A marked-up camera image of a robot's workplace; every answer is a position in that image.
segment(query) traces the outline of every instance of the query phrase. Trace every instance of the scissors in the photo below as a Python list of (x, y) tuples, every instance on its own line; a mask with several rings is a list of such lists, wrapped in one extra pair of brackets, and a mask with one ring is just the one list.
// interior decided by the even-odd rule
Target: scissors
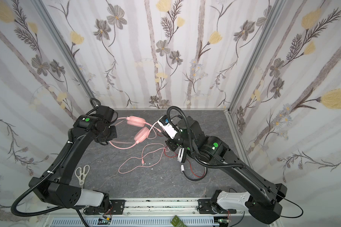
[(88, 172), (90, 171), (90, 166), (89, 165), (85, 165), (83, 167), (83, 171), (82, 171), (82, 168), (81, 167), (78, 167), (75, 171), (75, 174), (76, 174), (76, 177), (78, 178), (79, 182), (80, 182), (80, 187), (81, 188), (84, 188), (84, 184), (85, 184), (85, 179), (86, 179), (86, 176), (88, 174)]

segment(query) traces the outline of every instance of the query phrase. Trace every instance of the pink headphones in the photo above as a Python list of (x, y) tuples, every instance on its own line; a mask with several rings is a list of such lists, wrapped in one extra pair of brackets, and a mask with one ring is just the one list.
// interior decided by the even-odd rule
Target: pink headphones
[[(130, 116), (130, 117), (119, 117), (118, 119), (126, 119), (127, 120), (127, 124), (128, 125), (134, 125), (134, 126), (137, 126), (137, 127), (143, 127), (135, 136), (134, 136), (134, 140), (135, 140), (135, 143), (128, 147), (128, 148), (119, 148), (117, 146), (115, 146), (112, 141), (109, 141), (110, 144), (116, 148), (119, 148), (119, 149), (129, 149), (129, 148), (132, 148), (133, 146), (137, 145), (138, 143), (141, 143), (143, 142), (146, 138), (148, 139), (154, 139), (157, 137), (157, 133), (155, 132), (154, 128), (156, 130), (158, 130), (159, 132), (162, 132), (161, 130), (159, 130), (158, 128), (154, 127), (154, 125), (157, 123), (155, 122), (153, 125), (147, 123), (145, 121), (145, 119), (143, 118), (140, 118), (140, 117), (135, 117), (135, 116)], [(153, 129), (154, 133), (155, 133), (155, 137), (153, 138), (149, 138), (149, 134), (150, 134), (150, 130)], [(116, 142), (116, 141), (113, 141), (114, 143), (129, 143), (129, 142)]]

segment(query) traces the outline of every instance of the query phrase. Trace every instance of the pink ear cup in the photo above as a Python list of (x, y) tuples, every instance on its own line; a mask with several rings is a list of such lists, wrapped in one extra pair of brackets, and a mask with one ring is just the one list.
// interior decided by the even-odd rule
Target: pink ear cup
[(130, 116), (127, 117), (126, 119), (129, 125), (134, 125), (137, 127), (144, 127), (145, 125), (145, 119), (141, 117)]
[(134, 137), (135, 143), (143, 142), (149, 135), (149, 129), (147, 127), (142, 128)]

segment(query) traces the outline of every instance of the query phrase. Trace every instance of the floral wallpaper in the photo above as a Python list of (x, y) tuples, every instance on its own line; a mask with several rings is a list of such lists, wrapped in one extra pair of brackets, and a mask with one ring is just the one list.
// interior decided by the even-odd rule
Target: floral wallpaper
[(283, 225), (341, 226), (341, 1), (286, 2), (231, 113), (254, 169), (304, 209)]
[(114, 108), (228, 108), (270, 0), (44, 0), (96, 98)]
[[(54, 161), (67, 130), (90, 108), (31, 2), (0, 0), (0, 226), (37, 226), (38, 217), (14, 216), (10, 206)], [(45, 207), (29, 195), (18, 209)]]

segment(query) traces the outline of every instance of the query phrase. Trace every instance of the gray table surface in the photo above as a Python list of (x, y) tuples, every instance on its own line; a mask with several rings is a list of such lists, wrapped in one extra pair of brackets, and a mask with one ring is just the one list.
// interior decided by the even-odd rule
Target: gray table surface
[[(185, 110), (184, 112), (187, 116), (191, 116), (200, 123), (206, 135), (219, 137), (237, 154), (235, 143), (223, 111)], [(120, 110), (118, 113), (119, 117), (137, 116), (153, 124), (166, 114), (166, 110)], [(177, 112), (172, 111), (171, 115), (174, 116), (175, 114)], [(140, 127), (128, 125), (124, 121), (116, 128), (116, 140), (133, 142), (134, 136), (140, 129)], [(177, 161), (177, 158), (169, 158), (164, 154), (161, 161), (153, 167), (139, 167), (127, 174), (120, 174), (118, 172), (120, 165), (129, 157), (141, 157), (141, 151), (145, 145), (149, 143), (165, 144), (164, 141), (164, 137), (157, 136), (155, 139), (146, 139), (135, 147), (126, 150), (92, 142), (77, 165), (77, 167), (82, 168), (85, 165), (90, 166), (84, 188), (109, 193), (110, 198), (211, 197), (217, 189), (229, 191), (229, 188), (234, 188), (237, 192), (246, 191), (234, 179), (218, 169), (209, 169), (207, 176), (198, 182), (188, 181), (181, 174), (181, 163)], [(117, 145), (121, 147), (129, 146), (128, 144)], [(149, 145), (145, 148), (144, 153), (154, 151), (160, 147), (161, 145)], [(146, 165), (150, 166), (156, 163), (160, 155), (161, 151), (147, 155), (144, 158)], [(174, 153), (167, 152), (167, 155), (174, 156)], [(192, 164), (193, 172), (201, 176), (204, 172), (203, 166), (200, 166), (191, 158), (188, 159)], [(131, 159), (121, 168), (121, 171), (126, 172), (138, 165), (141, 165), (141, 160)], [(191, 173), (190, 165), (187, 161), (184, 167), (189, 177), (196, 178)], [(78, 179), (74, 174), (70, 184), (73, 186), (79, 185)]]

